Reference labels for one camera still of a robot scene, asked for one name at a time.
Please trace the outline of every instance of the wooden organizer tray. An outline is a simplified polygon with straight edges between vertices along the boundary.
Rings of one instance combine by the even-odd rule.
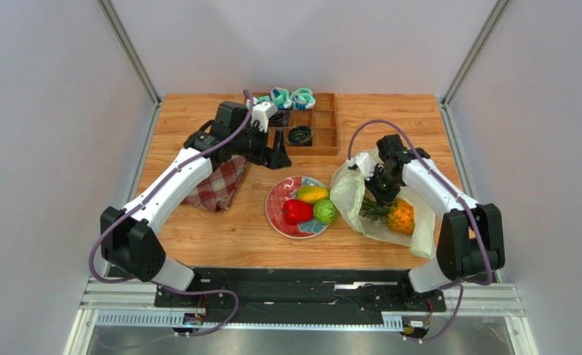
[[[258,92],[254,96],[268,95]],[[332,93],[315,93],[315,107],[306,111],[290,109],[288,126],[269,127],[267,146],[273,146],[275,130],[284,131],[284,145],[290,156],[315,156],[339,154],[339,118],[336,98]],[[288,130],[295,126],[309,126],[313,130],[312,146],[292,146],[288,142]]]

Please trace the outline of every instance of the red plate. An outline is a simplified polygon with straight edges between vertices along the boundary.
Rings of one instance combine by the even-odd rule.
[[[288,224],[284,221],[282,207],[284,202],[297,198],[297,190],[302,186],[321,186],[324,184],[307,176],[293,176],[277,183],[268,193],[265,201],[265,213],[268,222],[273,228],[285,237],[293,239],[308,239],[323,232],[328,225],[316,219],[298,225]]]

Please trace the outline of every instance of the black coiled item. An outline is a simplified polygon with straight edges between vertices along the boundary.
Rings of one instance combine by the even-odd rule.
[[[288,131],[286,139],[292,146],[312,146],[313,130],[309,126],[295,126]]]

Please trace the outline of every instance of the gray floor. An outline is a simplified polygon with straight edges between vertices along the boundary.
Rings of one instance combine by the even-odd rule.
[[[434,317],[430,334],[446,319]],[[96,328],[107,345],[123,346],[170,334],[166,328]],[[441,339],[430,344],[403,342],[399,334],[354,331],[246,331],[221,330],[201,338],[171,338],[128,351],[109,351],[92,342],[88,355],[99,354],[514,354],[502,317],[458,317]]]

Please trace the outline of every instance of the red plaid fabric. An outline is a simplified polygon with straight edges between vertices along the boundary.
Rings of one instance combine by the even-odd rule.
[[[228,209],[246,169],[244,157],[233,157],[195,187],[181,204],[216,212]]]

